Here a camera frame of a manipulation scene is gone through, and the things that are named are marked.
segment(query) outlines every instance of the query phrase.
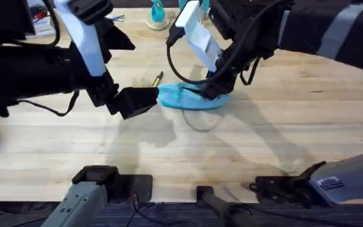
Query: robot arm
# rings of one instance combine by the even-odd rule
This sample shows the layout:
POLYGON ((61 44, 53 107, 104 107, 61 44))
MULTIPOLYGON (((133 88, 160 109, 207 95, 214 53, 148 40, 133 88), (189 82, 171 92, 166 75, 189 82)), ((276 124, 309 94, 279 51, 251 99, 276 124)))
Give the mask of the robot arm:
MULTIPOLYGON (((189 4, 193 6, 193 2, 188 2, 185 9, 189 4)), ((194 29, 200 27, 200 18, 193 13, 190 21, 197 21, 195 25, 190 22, 181 26, 178 21, 186 17, 183 14, 184 10, 170 30, 170 46, 184 34, 191 45, 191 37, 197 39, 202 33, 201 29, 194 29), (177 28, 183 30, 179 36, 175 35, 179 32, 177 28)), ((249 85, 260 58, 272 57, 276 49, 320 55, 363 69, 363 1, 214 0, 209 18, 222 37, 233 42, 214 57, 208 51, 215 46, 213 38, 195 40, 201 46, 199 51, 193 49, 209 68, 207 78, 189 81, 180 77, 171 61, 170 65, 185 82, 204 84, 201 95, 210 100, 232 92, 238 74, 249 85), (242 72, 250 68, 246 80, 242 72)))
MULTIPOLYGON (((43 1, 53 15, 49 1, 43 1)), ((105 18, 113 9, 110 1, 55 0, 54 3, 72 39, 68 48, 18 41, 25 34, 34 33, 27 3, 0 0, 12 17, 7 21, 0 7, 0 116, 8 117, 8 107, 12 105, 29 102, 25 98, 74 92, 70 111, 80 90, 88 92, 94 106, 106 106, 112 115, 120 112, 124 119, 153 107, 159 93, 157 88, 128 87, 119 91, 119 85, 105 67, 112 57, 109 50, 135 49, 128 36, 105 18)), ((60 116, 68 113, 43 108, 60 116)))

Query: wood grain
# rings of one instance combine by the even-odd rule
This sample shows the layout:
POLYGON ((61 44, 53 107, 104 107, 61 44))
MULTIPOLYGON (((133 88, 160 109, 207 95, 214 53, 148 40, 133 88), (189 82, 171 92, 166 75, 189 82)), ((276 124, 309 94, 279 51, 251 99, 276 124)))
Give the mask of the wood grain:
MULTIPOLYGON (((174 17, 177 10, 168 9, 174 17)), ((149 9, 115 9, 137 46, 112 51, 107 68, 121 87, 177 82, 166 61, 167 31, 145 25, 149 9)), ((209 21, 207 28, 222 47, 209 21)), ((63 35, 65 47, 69 37, 63 35)), ((184 39, 172 47, 176 67, 205 74, 184 39)), ((154 177, 153 201, 194 201, 197 185, 224 199, 255 202, 242 188, 257 175, 295 175, 317 161, 363 153, 363 71, 321 57, 277 51, 262 61, 251 86, 237 81, 231 103, 191 112, 155 106, 129 120, 95 108, 81 92, 64 118, 21 104, 0 118, 0 201, 59 201, 84 165, 115 165, 154 177)), ((70 95, 32 100, 65 110, 70 95)))

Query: wooden table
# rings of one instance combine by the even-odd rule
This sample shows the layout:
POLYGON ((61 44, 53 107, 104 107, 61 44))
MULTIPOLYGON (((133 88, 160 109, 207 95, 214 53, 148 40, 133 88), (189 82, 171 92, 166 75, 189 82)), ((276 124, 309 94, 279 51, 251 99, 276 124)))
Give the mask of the wooden table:
MULTIPOLYGON (((107 64, 121 87, 179 81, 166 61, 167 31, 145 25, 150 9, 115 9, 117 23, 137 46, 112 51, 107 64)), ((168 9, 175 16, 175 9, 168 9)), ((205 23, 222 47, 224 41, 205 23)), ((67 46, 68 36, 61 45, 67 46)), ((197 79, 205 74, 181 39, 176 67, 197 79)), ((66 110, 70 95, 33 100, 66 110)), ((0 201, 60 201, 85 165, 113 165, 121 173, 154 177, 153 201, 194 201, 197 185, 213 185, 229 201, 255 202, 244 188, 257 175, 295 175, 309 165, 363 153, 363 71, 292 52, 262 61, 253 85, 237 81, 220 110, 192 112, 155 106, 130 120, 95 108, 82 91, 64 118, 31 105, 0 118, 0 201)))

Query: black mount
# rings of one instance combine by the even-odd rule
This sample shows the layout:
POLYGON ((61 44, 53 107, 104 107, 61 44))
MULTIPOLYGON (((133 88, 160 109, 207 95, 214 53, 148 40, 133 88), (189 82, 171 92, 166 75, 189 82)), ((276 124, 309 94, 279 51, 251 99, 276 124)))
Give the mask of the black mount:
POLYGON ((249 185, 249 189, 256 193, 259 202, 290 202, 300 204, 306 209, 312 206, 328 207, 329 204, 309 184, 312 173, 324 164, 325 161, 316 163, 297 177, 259 176, 255 183, 249 185))
POLYGON ((245 209, 243 204, 226 202, 216 195, 210 186, 198 186, 196 188, 197 206, 208 207, 214 211, 222 226, 226 227, 266 227, 269 224, 259 223, 245 209))
POLYGON ((104 185, 108 200, 111 202, 149 202, 152 198, 152 175, 121 175, 115 166, 86 166, 72 179, 73 184, 79 182, 96 182, 104 185))

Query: gray tape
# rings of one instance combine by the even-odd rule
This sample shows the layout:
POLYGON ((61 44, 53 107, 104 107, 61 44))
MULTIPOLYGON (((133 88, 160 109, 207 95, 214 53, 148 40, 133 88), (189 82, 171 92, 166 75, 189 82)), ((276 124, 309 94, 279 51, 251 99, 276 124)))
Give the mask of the gray tape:
POLYGON ((280 46, 282 36, 284 34, 285 26, 287 24, 288 16, 289 16, 289 11, 285 10, 284 14, 282 15, 281 25, 280 25, 280 32, 278 34, 278 46, 280 46))
POLYGON ((317 55, 335 59, 362 10, 363 3, 351 4, 344 8, 323 35, 317 55))

